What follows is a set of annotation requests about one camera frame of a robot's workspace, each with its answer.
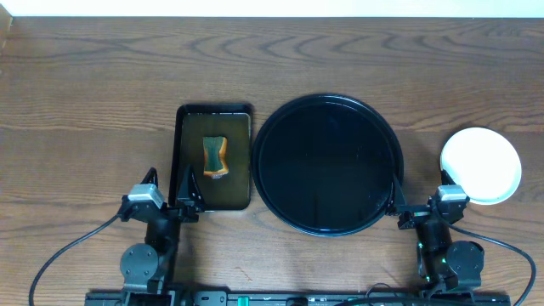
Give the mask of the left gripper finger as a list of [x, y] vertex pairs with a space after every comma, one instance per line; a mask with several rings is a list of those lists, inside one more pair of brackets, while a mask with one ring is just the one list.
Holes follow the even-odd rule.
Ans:
[[151, 167], [147, 174], [141, 181], [141, 184], [153, 184], [155, 187], [158, 186], [158, 173], [154, 167]]
[[185, 168], [182, 178], [179, 180], [176, 205], [192, 207], [196, 211], [203, 211], [205, 201], [196, 180], [194, 168], [189, 165]]

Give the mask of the light blue plate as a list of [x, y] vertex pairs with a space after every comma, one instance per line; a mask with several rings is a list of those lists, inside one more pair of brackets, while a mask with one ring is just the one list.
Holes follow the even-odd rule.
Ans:
[[439, 164], [478, 205], [506, 201], [516, 192], [522, 178], [522, 164], [514, 146], [486, 127], [468, 127], [450, 136], [440, 153]]

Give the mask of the green and orange sponge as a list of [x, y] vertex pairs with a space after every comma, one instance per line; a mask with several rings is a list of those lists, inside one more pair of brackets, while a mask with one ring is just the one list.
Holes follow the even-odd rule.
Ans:
[[224, 136], [206, 136], [202, 140], [205, 176], [220, 179], [229, 173], [226, 162], [228, 140]]

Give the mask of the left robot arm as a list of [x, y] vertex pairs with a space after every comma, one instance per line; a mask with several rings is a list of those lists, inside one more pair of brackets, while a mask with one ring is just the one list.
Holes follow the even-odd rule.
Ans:
[[196, 223], [203, 204], [193, 167], [184, 170], [172, 205], [165, 202], [153, 167], [142, 182], [122, 198], [118, 210], [121, 221], [135, 219], [147, 224], [144, 242], [129, 247], [120, 262], [123, 291], [130, 298], [167, 295], [179, 247], [180, 226]]

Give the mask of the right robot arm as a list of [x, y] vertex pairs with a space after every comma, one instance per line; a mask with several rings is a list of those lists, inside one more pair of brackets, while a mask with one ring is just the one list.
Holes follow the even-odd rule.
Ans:
[[469, 197], [458, 184], [437, 188], [425, 205], [409, 205], [400, 182], [393, 179], [393, 199], [388, 215], [397, 216], [398, 228], [415, 230], [417, 267], [427, 281], [419, 296], [432, 298], [447, 294], [469, 294], [481, 286], [483, 247], [472, 241], [453, 241], [451, 226], [463, 218]]

